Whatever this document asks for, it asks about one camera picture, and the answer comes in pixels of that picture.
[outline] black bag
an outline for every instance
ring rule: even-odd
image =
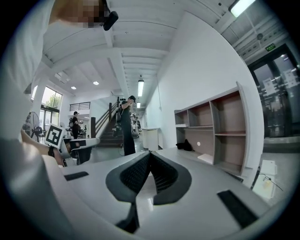
[[[184,141],[184,143],[178,143],[178,144],[176,144],[176,146],[177,146],[178,149],[184,149],[185,151],[192,151],[193,150],[192,145],[189,144],[187,139]]]
[[[122,114],[120,114],[120,111],[121,111],[121,109],[119,109],[116,113],[116,122],[121,122],[122,114],[123,114],[124,110],[123,110]]]

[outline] exit sign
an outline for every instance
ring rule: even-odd
[[[266,50],[269,52],[269,51],[272,51],[274,48],[276,48],[276,46],[274,43],[272,43],[271,45],[266,47]]]

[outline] stair railing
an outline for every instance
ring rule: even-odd
[[[95,138],[98,132],[100,131],[101,127],[105,124],[106,120],[108,119],[108,122],[112,120],[112,113],[116,110],[116,108],[119,107],[120,104],[120,98],[118,97],[118,100],[116,103],[112,105],[112,103],[109,103],[108,110],[96,121],[96,118],[91,118],[91,137]]]

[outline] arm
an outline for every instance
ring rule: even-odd
[[[39,142],[34,141],[24,132],[24,130],[21,130],[21,137],[22,137],[22,141],[24,143],[28,143],[30,145],[35,146],[41,155],[48,156],[49,147],[47,145],[43,145]],[[53,152],[54,152],[54,158],[55,158],[57,164],[63,166],[62,157],[61,157],[59,151],[56,148],[54,148]]]
[[[128,106],[130,106],[132,103],[133,103],[132,99],[128,100],[126,103],[122,104],[122,109],[128,108]]]

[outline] white sleeve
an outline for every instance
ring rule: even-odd
[[[18,139],[30,112],[31,102],[24,95],[43,54],[54,0],[41,0],[15,31],[0,62],[0,109],[5,113],[1,132],[4,139]]]
[[[22,93],[31,93],[30,84],[43,54],[44,33],[47,31],[54,0],[41,0],[23,19],[1,63],[3,77],[14,81]]]

